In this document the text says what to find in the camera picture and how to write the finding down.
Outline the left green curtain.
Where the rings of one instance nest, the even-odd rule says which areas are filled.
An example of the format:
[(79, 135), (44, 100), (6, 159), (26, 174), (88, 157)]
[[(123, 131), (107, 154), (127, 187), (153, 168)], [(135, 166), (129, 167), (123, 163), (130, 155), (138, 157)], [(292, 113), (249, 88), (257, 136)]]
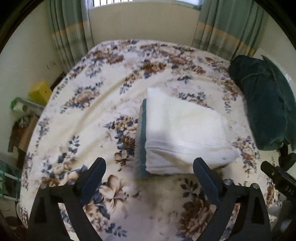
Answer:
[(93, 1), (48, 1), (51, 36), (65, 72), (69, 72), (90, 49), (94, 40), (89, 20)]

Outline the right green curtain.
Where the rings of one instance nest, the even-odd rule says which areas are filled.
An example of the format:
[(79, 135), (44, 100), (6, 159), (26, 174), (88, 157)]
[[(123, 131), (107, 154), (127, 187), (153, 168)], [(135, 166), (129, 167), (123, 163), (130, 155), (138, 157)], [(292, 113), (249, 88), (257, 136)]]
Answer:
[(205, 1), (201, 6), (192, 47), (231, 61), (257, 51), (267, 12), (255, 1)]

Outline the yellow box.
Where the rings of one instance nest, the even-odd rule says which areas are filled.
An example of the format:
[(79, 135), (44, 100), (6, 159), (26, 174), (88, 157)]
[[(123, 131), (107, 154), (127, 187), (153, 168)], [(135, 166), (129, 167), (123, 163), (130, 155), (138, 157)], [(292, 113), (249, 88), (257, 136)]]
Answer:
[(42, 106), (46, 106), (52, 94), (48, 83), (44, 80), (34, 84), (30, 89), (28, 96), (30, 100)]

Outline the cluttered wooden side table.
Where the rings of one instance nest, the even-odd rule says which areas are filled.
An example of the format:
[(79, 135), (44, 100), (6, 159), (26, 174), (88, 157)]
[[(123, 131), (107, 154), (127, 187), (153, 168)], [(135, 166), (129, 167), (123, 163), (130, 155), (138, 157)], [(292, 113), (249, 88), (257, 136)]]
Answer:
[(12, 153), (14, 147), (26, 152), (45, 107), (29, 99), (17, 97), (11, 102), (10, 108), (16, 121), (11, 129), (8, 152)]

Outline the dark green pillow blanket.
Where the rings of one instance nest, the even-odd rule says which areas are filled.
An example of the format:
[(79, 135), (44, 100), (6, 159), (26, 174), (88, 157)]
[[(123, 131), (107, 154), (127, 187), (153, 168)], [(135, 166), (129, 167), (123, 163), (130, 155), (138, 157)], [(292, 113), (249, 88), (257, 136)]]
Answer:
[(295, 96), (279, 68), (266, 56), (235, 57), (229, 76), (244, 95), (256, 146), (263, 151), (283, 144), (295, 150)]

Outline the green curtain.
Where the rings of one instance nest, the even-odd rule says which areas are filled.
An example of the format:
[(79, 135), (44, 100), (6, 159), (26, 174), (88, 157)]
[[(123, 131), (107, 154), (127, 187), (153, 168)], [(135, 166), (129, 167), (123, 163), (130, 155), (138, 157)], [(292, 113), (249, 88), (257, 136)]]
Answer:
[(94, 40), (89, 20), (93, 1), (48, 1), (51, 36), (65, 72), (69, 72), (90, 49)]
[(205, 1), (201, 6), (192, 47), (231, 61), (257, 51), (267, 12), (255, 1)]

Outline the teal white storage rack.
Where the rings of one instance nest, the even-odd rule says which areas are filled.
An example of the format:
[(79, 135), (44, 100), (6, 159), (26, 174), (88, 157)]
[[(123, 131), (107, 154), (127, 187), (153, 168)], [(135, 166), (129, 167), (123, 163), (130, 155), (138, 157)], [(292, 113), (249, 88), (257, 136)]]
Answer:
[(21, 189), (21, 170), (4, 161), (0, 166), (0, 195), (3, 198), (19, 201)]

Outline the white pants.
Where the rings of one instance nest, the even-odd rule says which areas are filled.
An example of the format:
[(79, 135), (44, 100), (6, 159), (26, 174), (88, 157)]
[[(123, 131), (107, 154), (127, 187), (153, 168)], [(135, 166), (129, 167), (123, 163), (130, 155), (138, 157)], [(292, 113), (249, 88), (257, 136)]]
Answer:
[(192, 174), (196, 158), (215, 169), (239, 157), (226, 118), (215, 110), (148, 88), (145, 113), (145, 169), (151, 174)]

